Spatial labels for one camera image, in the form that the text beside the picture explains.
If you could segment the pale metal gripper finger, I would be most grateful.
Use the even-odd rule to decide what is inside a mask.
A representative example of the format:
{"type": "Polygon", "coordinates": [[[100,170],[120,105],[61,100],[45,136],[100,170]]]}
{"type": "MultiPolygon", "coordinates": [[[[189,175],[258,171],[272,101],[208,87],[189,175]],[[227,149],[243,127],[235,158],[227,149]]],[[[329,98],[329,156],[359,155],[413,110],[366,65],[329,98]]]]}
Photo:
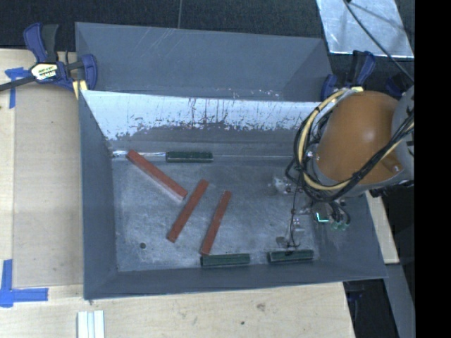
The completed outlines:
{"type": "Polygon", "coordinates": [[[292,183],[286,177],[273,177],[273,188],[278,193],[293,193],[292,183]]]}
{"type": "Polygon", "coordinates": [[[284,235],[276,237],[278,248],[298,249],[302,243],[304,226],[299,218],[293,218],[287,226],[284,235]]]}

